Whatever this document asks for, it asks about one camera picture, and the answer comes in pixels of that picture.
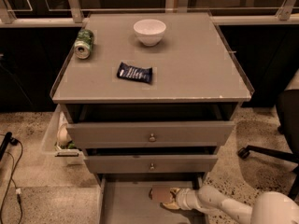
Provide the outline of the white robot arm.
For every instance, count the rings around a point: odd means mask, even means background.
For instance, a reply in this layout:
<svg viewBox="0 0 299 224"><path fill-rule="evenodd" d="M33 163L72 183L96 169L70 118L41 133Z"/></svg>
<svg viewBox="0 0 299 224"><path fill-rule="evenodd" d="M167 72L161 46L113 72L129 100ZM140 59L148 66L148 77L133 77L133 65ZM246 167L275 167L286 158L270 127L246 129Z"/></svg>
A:
<svg viewBox="0 0 299 224"><path fill-rule="evenodd" d="M163 206L170 210L197 210L208 215L222 211L238 224L299 224L299 205L275 191L264 192L251 207L209 185L199 189L171 188L169 201Z"/></svg>

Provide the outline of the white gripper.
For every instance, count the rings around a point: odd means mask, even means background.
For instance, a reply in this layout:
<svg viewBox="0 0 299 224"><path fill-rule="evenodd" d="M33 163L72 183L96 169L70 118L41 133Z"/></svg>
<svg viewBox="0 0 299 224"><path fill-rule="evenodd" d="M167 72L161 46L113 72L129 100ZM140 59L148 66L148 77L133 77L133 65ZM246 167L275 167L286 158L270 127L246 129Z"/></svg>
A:
<svg viewBox="0 0 299 224"><path fill-rule="evenodd" d="M162 203L162 206L168 210L193 210L200 207L197 191L194 189L171 188L170 193L172 196L177 196L175 202Z"/></svg>

